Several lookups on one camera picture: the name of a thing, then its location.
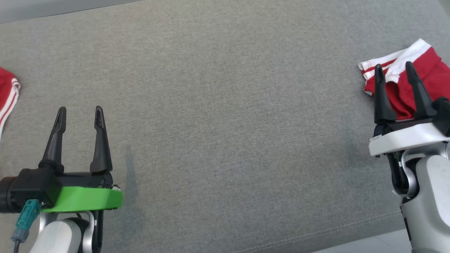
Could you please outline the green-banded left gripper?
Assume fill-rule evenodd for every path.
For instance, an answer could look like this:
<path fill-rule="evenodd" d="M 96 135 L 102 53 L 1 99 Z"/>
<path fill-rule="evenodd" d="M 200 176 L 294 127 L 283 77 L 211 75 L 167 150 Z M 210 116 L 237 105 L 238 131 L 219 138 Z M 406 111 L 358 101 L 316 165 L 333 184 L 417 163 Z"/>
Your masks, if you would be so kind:
<path fill-rule="evenodd" d="M 83 211 L 112 210 L 122 206 L 123 192 L 114 184 L 111 172 L 111 152 L 103 109 L 95 108 L 95 150 L 90 173 L 66 173 L 58 176 L 62 184 L 58 200 L 53 208 L 42 208 L 45 213 L 77 213 Z M 52 168 L 64 173 L 62 164 L 62 140 L 66 130 L 66 107 L 58 109 L 44 155 L 39 168 Z"/>

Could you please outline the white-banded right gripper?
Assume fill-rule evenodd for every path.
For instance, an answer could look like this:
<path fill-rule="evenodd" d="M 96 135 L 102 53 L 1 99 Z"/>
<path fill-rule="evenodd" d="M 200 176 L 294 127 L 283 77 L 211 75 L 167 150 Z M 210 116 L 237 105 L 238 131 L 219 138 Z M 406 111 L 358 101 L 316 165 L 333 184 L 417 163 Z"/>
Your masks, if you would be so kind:
<path fill-rule="evenodd" d="M 381 64 L 374 69 L 374 123 L 373 137 L 369 139 L 371 156 L 427 146 L 438 142 L 450 142 L 450 137 L 442 134 L 432 123 L 437 111 L 432 107 L 432 99 L 420 79 L 412 62 L 407 61 L 405 70 L 413 91 L 415 120 L 398 121 L 392 109 L 386 90 L 386 80 Z"/>

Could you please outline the small red white-cuffed shirt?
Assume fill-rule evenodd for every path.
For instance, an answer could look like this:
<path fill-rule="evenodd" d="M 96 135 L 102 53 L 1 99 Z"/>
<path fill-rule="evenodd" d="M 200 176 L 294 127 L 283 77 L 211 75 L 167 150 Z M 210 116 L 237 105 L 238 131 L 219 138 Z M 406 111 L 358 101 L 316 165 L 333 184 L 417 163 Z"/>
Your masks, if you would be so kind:
<path fill-rule="evenodd" d="M 406 62 L 412 62 L 432 100 L 446 97 L 450 100 L 450 67 L 434 48 L 418 39 L 408 48 L 358 63 L 365 79 L 364 91 L 375 93 L 375 67 L 380 64 L 386 80 L 386 92 L 398 120 L 412 119 L 415 114 L 413 91 L 406 75 Z"/>

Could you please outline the red jersey with white trim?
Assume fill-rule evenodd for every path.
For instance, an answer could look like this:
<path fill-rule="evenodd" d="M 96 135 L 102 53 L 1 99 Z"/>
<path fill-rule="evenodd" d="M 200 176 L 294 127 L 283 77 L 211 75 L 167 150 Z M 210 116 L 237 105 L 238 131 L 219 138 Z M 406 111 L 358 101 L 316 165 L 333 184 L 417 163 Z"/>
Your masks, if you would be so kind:
<path fill-rule="evenodd" d="M 0 141 L 14 106 L 19 98 L 20 83 L 16 76 L 0 67 Z"/>

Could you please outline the grey fabric sofa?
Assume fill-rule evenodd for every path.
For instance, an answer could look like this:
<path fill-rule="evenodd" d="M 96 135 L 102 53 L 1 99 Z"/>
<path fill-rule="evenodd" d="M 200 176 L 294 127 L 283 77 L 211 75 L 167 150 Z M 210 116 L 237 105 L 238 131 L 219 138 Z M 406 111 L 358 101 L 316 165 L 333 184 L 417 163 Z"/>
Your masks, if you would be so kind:
<path fill-rule="evenodd" d="M 147 0 L 0 24 L 21 84 L 0 178 L 36 168 L 57 111 L 89 171 L 105 115 L 123 206 L 101 253 L 307 253 L 404 229 L 358 63 L 430 43 L 438 0 Z"/>

